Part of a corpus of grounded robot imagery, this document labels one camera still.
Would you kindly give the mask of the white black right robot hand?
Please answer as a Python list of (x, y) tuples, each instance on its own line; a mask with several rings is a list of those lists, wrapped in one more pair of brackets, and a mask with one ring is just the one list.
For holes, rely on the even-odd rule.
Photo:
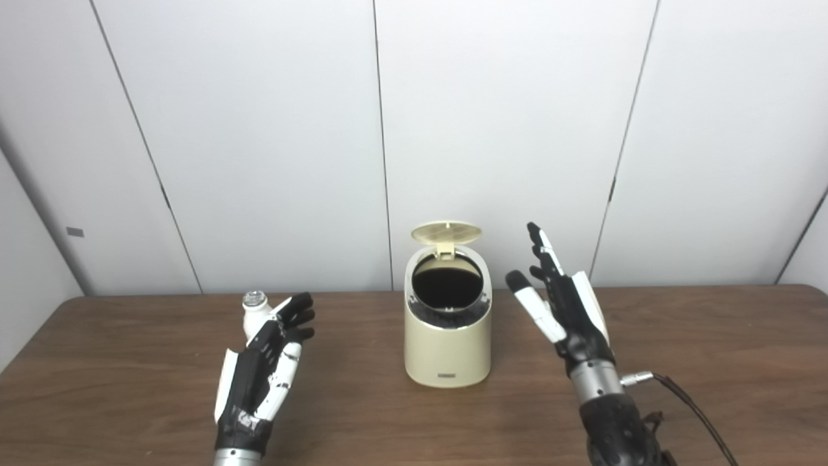
[(515, 269), (506, 275), (506, 283), (565, 362), (567, 372), (582, 363), (604, 361), (614, 364), (608, 331), (600, 304), (585, 272), (565, 273), (544, 230), (534, 222), (527, 224), (532, 253), (538, 265), (529, 272), (540, 280), (547, 292), (542, 298), (523, 272)]

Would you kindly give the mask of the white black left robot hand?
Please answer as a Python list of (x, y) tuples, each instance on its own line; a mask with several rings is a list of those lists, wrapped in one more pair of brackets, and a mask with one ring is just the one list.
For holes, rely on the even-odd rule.
[(314, 336), (308, 292), (272, 306), (260, 290), (242, 297), (242, 351), (225, 352), (213, 418), (216, 465), (260, 465), (275, 417), (292, 389), (303, 344)]

